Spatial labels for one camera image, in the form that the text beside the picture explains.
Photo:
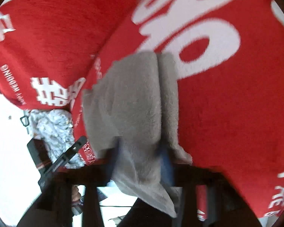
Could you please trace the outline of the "person's left hand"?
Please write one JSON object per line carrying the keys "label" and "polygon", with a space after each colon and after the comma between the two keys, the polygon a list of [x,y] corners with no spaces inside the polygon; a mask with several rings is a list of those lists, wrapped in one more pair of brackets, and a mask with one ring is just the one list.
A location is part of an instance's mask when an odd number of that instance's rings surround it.
{"label": "person's left hand", "polygon": [[72,202],[77,202],[81,199],[78,186],[72,186]]}

